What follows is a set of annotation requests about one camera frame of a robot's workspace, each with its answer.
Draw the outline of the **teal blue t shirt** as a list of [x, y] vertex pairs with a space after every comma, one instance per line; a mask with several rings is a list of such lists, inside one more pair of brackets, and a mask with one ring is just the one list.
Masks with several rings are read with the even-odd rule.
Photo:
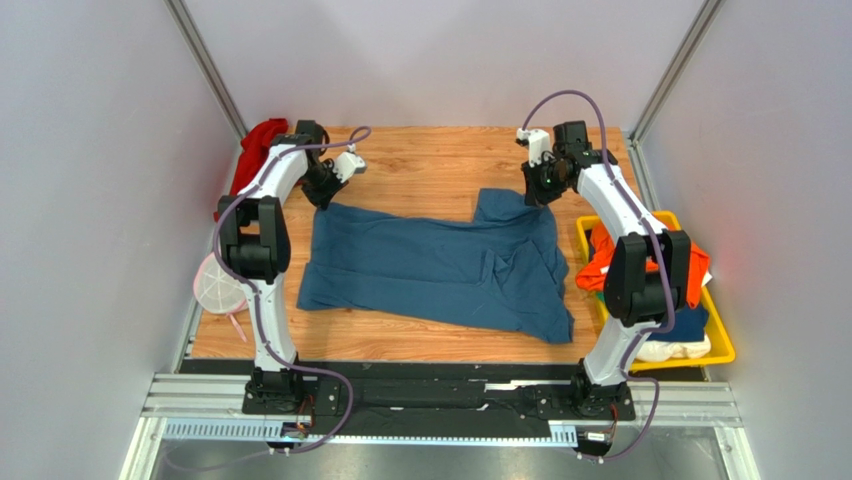
[[483, 189], [467, 222], [333, 204], [314, 216], [297, 299], [305, 311], [371, 310], [574, 339], [557, 222], [521, 194]]

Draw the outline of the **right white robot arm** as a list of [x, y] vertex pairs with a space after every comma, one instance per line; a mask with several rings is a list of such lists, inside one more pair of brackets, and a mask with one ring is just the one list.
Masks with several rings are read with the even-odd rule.
[[691, 240], [655, 218], [625, 183], [606, 147], [595, 149], [582, 121], [551, 132], [522, 127], [521, 166], [526, 204], [543, 207], [568, 191], [585, 199], [614, 244], [603, 295], [609, 313], [591, 352], [570, 383], [567, 404], [592, 417], [621, 403], [638, 350], [660, 328], [670, 328], [686, 304]]

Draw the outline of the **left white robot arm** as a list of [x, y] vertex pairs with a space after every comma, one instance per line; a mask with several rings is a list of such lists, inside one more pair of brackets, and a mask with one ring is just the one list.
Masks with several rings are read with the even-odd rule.
[[218, 204], [217, 259], [244, 290], [255, 338], [254, 367], [245, 387], [247, 414], [296, 414], [307, 399], [298, 353], [288, 329], [283, 290], [292, 248], [283, 201], [300, 187], [325, 210], [348, 183], [324, 154], [331, 142], [314, 120], [274, 137], [258, 174]]

